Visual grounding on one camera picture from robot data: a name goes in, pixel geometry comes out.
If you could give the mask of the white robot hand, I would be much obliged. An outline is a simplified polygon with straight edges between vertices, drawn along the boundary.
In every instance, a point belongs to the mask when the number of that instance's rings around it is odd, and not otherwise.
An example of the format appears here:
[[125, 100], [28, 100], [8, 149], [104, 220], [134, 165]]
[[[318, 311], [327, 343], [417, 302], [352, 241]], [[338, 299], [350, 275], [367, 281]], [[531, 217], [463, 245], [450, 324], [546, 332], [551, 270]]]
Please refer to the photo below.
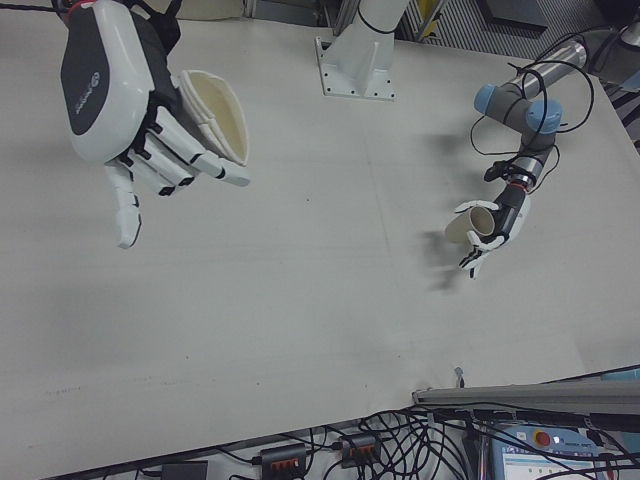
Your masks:
[[458, 205], [454, 209], [457, 215], [466, 214], [473, 208], [482, 208], [493, 219], [493, 229], [488, 234], [480, 234], [474, 228], [465, 232], [471, 250], [460, 260], [459, 268], [468, 271], [471, 279], [477, 279], [489, 256], [517, 238], [530, 206], [531, 199], [526, 188], [517, 182], [508, 183], [493, 201], [471, 200]]
[[168, 55], [181, 31], [181, 4], [157, 11], [144, 1], [65, 1], [68, 37], [61, 85], [71, 143], [103, 166], [118, 204], [118, 245], [142, 227], [137, 180], [171, 196], [206, 174], [250, 182], [249, 136], [231, 86], [203, 70], [172, 74]]

